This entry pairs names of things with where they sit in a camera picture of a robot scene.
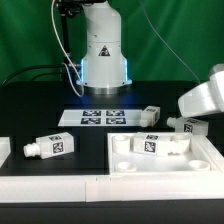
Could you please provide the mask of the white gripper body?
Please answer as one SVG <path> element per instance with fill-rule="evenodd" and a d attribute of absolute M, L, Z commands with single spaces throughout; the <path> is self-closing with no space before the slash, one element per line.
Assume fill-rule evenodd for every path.
<path fill-rule="evenodd" d="M 188 91 L 178 99 L 183 117 L 197 117 L 224 112 L 224 71 Z"/>

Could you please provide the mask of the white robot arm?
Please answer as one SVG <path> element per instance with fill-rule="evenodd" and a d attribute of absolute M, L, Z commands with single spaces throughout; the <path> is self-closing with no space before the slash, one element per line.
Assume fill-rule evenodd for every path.
<path fill-rule="evenodd" d="M 121 52 L 121 16 L 107 0 L 82 7 L 87 22 L 87 53 L 77 83 L 95 94 L 117 93 L 132 84 Z M 209 80 L 182 95 L 178 106 L 183 117 L 224 112 L 224 64 L 213 66 Z"/>

